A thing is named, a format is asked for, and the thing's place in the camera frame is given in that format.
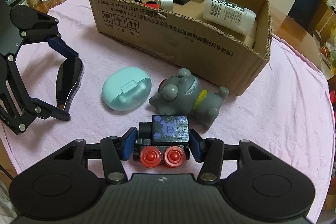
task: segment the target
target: gray toy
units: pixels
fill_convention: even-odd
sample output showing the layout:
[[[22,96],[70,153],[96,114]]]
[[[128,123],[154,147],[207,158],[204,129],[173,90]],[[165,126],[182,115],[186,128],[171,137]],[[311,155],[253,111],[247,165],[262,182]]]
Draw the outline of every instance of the gray toy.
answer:
[[[218,93],[203,90],[196,76],[180,69],[176,76],[162,81],[158,94],[149,99],[160,115],[193,115],[209,128],[219,114],[229,90],[221,86]]]

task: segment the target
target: black cable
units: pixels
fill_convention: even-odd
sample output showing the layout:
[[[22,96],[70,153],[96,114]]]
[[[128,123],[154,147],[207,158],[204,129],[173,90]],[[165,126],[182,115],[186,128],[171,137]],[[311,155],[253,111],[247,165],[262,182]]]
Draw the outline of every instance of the black cable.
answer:
[[[11,180],[14,179],[14,177],[13,177],[10,173],[8,173],[8,171],[7,171],[4,167],[2,167],[1,165],[0,165],[0,170],[1,170],[2,172],[4,172],[5,175],[6,175],[7,177],[9,177]]]

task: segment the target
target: yellow collar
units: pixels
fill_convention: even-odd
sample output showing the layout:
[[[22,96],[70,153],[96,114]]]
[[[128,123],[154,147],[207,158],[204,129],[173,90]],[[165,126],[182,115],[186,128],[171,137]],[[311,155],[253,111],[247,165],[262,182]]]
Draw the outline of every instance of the yellow collar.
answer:
[[[196,103],[195,105],[193,106],[193,109],[192,109],[192,113],[191,114],[194,114],[194,111],[195,109],[198,107],[198,105],[204,100],[204,98],[206,97],[208,91],[207,90],[202,90],[201,93],[199,94],[197,100],[196,100]]]

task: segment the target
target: barcode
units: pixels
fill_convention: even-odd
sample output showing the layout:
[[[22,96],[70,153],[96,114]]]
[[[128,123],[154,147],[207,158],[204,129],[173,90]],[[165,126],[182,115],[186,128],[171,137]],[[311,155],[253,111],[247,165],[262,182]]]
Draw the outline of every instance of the barcode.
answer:
[[[219,5],[215,3],[211,3],[209,14],[213,16],[217,16],[218,9],[219,9]]]

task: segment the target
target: open cardboard box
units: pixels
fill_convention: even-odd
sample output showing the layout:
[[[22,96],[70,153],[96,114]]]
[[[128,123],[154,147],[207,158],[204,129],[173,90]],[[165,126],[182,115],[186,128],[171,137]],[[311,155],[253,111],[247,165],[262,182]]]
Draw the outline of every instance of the open cardboard box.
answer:
[[[126,0],[90,0],[90,4],[98,32],[241,95],[269,61],[270,4],[267,0],[228,1],[256,13],[248,36],[204,20],[204,3],[196,0],[174,4],[174,12]]]

